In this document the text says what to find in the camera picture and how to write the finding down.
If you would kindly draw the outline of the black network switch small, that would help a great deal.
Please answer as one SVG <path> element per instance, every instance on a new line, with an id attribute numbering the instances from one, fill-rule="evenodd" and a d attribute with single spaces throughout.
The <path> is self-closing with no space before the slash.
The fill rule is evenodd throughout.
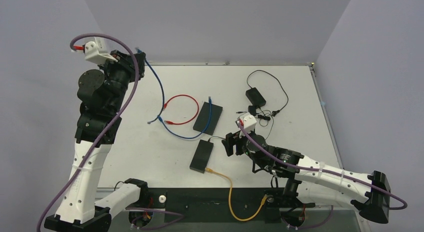
<path id="1" fill-rule="evenodd" d="M 196 147 L 189 168 L 193 171 L 204 173 L 213 148 L 214 144 L 212 142 L 201 139 Z"/>

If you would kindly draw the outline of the black power adapter with cord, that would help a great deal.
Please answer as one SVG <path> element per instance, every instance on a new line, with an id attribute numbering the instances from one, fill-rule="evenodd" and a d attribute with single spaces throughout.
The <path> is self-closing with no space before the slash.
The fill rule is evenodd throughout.
<path id="1" fill-rule="evenodd" d="M 281 81 L 275 76 L 275 75 L 273 75 L 272 73 L 270 73 L 270 72 L 268 72 L 268 71 L 266 71 L 266 70 L 263 70 L 263 69 L 257 69 L 257 70 L 254 70 L 254 71 L 252 71 L 247 77 L 246 77 L 246 84 L 247 84 L 247 86 L 249 87 L 249 89 L 247 89 L 246 90 L 246 92 L 245 92 L 245 96 L 247 97 L 247 99 L 249 100 L 249 102 L 250 102 L 250 106 L 255 106 L 255 107 L 260 107 L 261 109 L 267 104 L 267 101 L 266 101 L 266 99 L 265 99 L 265 97 L 260 93 L 260 91 L 259 91 L 259 89 L 257 88 L 257 87 L 254 87 L 254 86 L 252 86 L 251 84 L 250 84 L 250 78 L 254 75 L 254 74 L 256 74 L 256 73 L 264 73 L 264 74 L 266 74 L 266 75 L 268 75 L 268 76 L 270 76 L 271 78 L 273 78 L 274 80 L 276 80 L 276 82 L 278 83 L 278 86 L 279 86 L 279 88 L 281 89 L 281 91 L 282 91 L 282 94 L 284 95 L 284 97 L 285 97 L 285 101 L 284 101 L 284 104 L 281 106 L 281 108 L 279 108 L 279 109 L 275 109 L 274 111 L 276 111 L 276 110 L 280 110 L 280 112 L 289 104 L 289 101 L 290 101 L 290 97 L 289 97 L 289 95 L 288 95 L 288 93 L 286 92 L 286 90 L 285 90 L 285 88 L 283 87 L 283 85 L 282 85 L 282 83 L 281 83 Z M 275 124 L 275 117 L 273 118 L 273 121 L 271 121 L 271 126 L 270 126 L 270 129 L 269 129 L 269 131 L 268 131 L 268 134 L 267 134 L 267 136 L 265 137 L 266 139 L 268 139 L 269 138 L 269 136 L 271 135 L 271 132 L 272 132 L 272 130 L 273 130 L 273 128 L 274 128 L 274 124 Z"/>

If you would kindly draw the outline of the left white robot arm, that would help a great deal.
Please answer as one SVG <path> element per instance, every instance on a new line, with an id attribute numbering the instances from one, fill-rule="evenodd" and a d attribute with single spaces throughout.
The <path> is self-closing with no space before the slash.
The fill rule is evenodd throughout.
<path id="1" fill-rule="evenodd" d="M 96 202 L 103 166 L 115 142 L 122 109 L 129 103 L 125 94 L 130 83 L 143 78 L 145 64 L 142 51 L 129 55 L 113 50 L 97 69 L 85 71 L 78 79 L 80 116 L 69 181 L 56 197 L 60 200 L 56 212 L 44 211 L 40 227 L 55 232 L 106 232 L 120 209 L 149 202 L 149 193 L 143 189 L 146 183 L 132 178 L 110 201 Z"/>

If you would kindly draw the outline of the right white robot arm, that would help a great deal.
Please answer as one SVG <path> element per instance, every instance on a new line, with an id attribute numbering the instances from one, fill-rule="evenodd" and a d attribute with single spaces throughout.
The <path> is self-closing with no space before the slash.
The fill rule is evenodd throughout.
<path id="1" fill-rule="evenodd" d="M 283 201 L 294 206 L 327 204 L 357 211 L 366 220 L 389 222 L 391 189 L 380 171 L 358 173 L 325 164 L 300 152 L 268 145 L 254 132 L 228 133 L 221 143 L 227 156 L 246 155 L 258 171 L 285 178 Z"/>

